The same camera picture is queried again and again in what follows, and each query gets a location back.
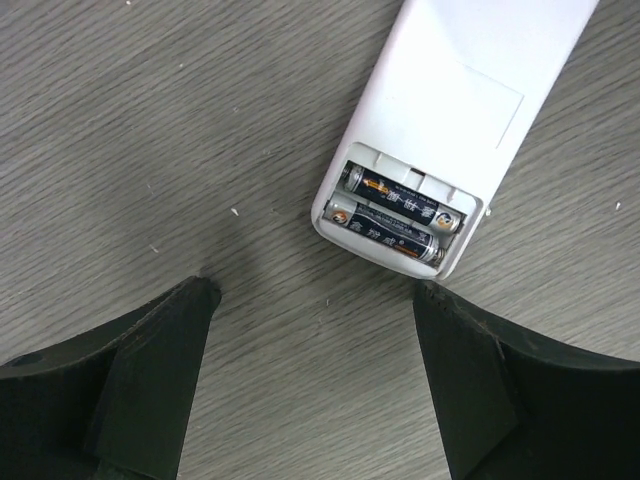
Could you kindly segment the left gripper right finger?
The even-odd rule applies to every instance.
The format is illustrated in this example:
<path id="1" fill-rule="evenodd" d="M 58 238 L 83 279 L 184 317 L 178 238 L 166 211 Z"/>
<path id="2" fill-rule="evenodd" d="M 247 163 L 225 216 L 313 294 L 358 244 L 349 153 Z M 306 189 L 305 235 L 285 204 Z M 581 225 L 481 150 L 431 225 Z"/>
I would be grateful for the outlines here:
<path id="1" fill-rule="evenodd" d="M 454 479 L 635 479 L 639 365 L 571 346 L 434 282 L 417 337 Z"/>

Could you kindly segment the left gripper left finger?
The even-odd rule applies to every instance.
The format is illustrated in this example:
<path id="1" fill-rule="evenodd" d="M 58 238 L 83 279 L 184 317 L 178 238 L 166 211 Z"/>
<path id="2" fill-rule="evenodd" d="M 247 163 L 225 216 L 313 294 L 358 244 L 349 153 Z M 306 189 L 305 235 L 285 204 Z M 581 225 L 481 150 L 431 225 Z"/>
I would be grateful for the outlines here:
<path id="1" fill-rule="evenodd" d="M 189 277 L 141 307 L 1 367 L 5 479 L 177 476 L 214 281 Z"/>

